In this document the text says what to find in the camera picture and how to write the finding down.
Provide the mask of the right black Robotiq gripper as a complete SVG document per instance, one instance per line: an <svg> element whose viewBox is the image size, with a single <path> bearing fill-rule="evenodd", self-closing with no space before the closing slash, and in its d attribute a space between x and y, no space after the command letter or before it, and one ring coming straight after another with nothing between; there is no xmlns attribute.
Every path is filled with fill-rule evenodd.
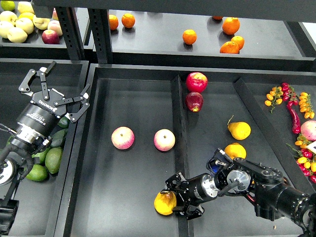
<svg viewBox="0 0 316 237"><path fill-rule="evenodd" d="M215 200L219 189L214 177L207 173L187 180L182 172L177 172L165 181L165 187L160 191L161 194L169 192L182 194L183 201L188 204L176 206L172 211L192 220L203 215L204 208L200 204Z"/></svg>

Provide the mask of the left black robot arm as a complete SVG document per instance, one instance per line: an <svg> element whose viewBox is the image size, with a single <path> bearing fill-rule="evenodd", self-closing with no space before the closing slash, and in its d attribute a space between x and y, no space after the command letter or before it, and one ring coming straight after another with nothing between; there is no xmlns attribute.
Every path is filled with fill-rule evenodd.
<svg viewBox="0 0 316 237"><path fill-rule="evenodd" d="M21 94L30 96L30 102L17 119L8 144L0 153L0 183L9 184L6 195L0 200L0 233L9 234L14 223L19 201L14 196L20 182L27 177L39 158L33 155L43 152L52 142L51 133L61 118L75 123L89 108L86 84L79 96L67 98L47 86L46 78L56 65L30 69L19 86Z"/></svg>

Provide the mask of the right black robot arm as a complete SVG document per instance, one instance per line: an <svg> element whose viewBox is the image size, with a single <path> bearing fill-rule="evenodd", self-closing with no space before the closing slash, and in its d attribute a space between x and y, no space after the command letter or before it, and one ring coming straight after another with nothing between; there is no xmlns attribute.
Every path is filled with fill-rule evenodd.
<svg viewBox="0 0 316 237"><path fill-rule="evenodd" d="M208 173L186 179L181 172L165 182L164 193L174 193L173 211L188 220L204 213L201 204L222 196L245 197L257 217L274 221L289 218L303 230L304 237L316 235L316 196L290 186L281 171L243 158L230 158L217 149L206 163Z"/></svg>

